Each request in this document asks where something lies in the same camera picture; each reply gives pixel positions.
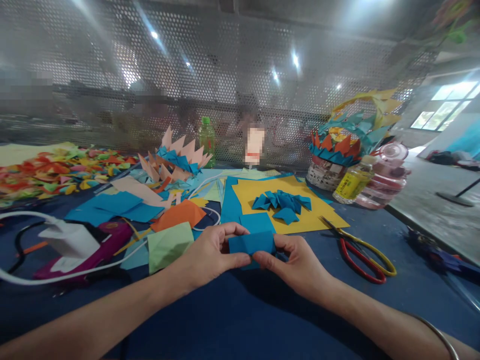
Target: bracelet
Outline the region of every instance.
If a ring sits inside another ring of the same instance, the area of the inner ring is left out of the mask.
[[[452,344],[450,343],[450,341],[448,341],[447,338],[435,326],[433,326],[431,323],[429,323],[423,317],[414,315],[414,314],[409,313],[409,312],[406,312],[405,314],[410,315],[411,317],[414,317],[415,319],[420,320],[422,323],[427,325],[435,333],[435,335],[437,335],[440,338],[441,342],[445,345],[446,349],[450,353],[450,358],[453,359],[453,360],[460,360],[457,352],[455,351],[455,349],[452,346]]]

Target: bottle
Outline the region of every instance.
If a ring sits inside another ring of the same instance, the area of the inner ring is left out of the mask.
[[[410,170],[402,160],[379,161],[373,166],[375,176],[358,195],[355,202],[364,208],[384,208],[407,184]]]
[[[210,118],[202,116],[200,131],[198,132],[200,138],[200,146],[203,146],[203,153],[213,154],[211,159],[205,165],[206,169],[211,169],[215,166],[215,130],[210,123]]]
[[[333,197],[341,204],[352,204],[374,177],[372,165],[376,162],[377,159],[373,156],[365,155],[360,163],[350,167],[333,193]]]

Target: person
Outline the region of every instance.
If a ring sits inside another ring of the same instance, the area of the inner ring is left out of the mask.
[[[0,359],[100,359],[160,309],[219,275],[251,263],[246,253],[225,253],[228,238],[249,232],[229,222],[205,229],[188,250],[158,273],[67,313],[0,346]],[[258,251],[253,258],[300,296],[344,318],[394,360],[450,359],[439,336],[426,324],[388,307],[330,275],[305,239],[274,236],[282,262]],[[460,359],[480,353],[444,334]]]

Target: metal mesh screen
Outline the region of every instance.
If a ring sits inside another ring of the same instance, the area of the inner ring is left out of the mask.
[[[13,78],[4,81],[0,102],[1,136],[9,142],[143,152],[159,145],[169,124],[174,138],[195,138],[201,116],[209,116],[218,160],[241,162],[245,126],[256,122],[266,128],[264,165],[304,167],[310,130],[335,105],[397,86],[395,96],[408,100],[438,54],[208,7],[0,4],[0,62],[21,70],[4,76]],[[19,79],[25,88],[8,86]]]

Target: scissors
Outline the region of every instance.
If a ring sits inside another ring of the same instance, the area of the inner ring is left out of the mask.
[[[376,247],[370,245],[368,242],[365,242],[358,237],[355,237],[348,232],[342,230],[341,228],[336,228],[333,226],[333,224],[328,221],[326,218],[323,216],[319,216],[319,219],[321,219],[329,228],[330,230],[339,237],[340,239],[340,246],[341,246],[341,252],[342,255],[345,259],[345,261],[351,265],[351,267],[358,273],[360,274],[363,278],[367,279],[371,283],[374,284],[384,284],[387,281],[387,278],[385,275],[393,277],[397,275],[397,269],[395,269],[395,266],[392,264],[392,262],[386,257],[380,250],[378,250]],[[372,251],[374,254],[376,254],[382,262],[384,262],[387,265],[387,268],[389,270],[386,270],[383,268],[378,262],[376,262],[374,259],[372,259],[360,246],[363,245],[370,251]],[[350,257],[347,249],[352,252],[362,263],[364,263],[366,266],[368,266],[369,269],[373,271],[375,274],[375,277],[367,274],[365,271],[363,271]]]

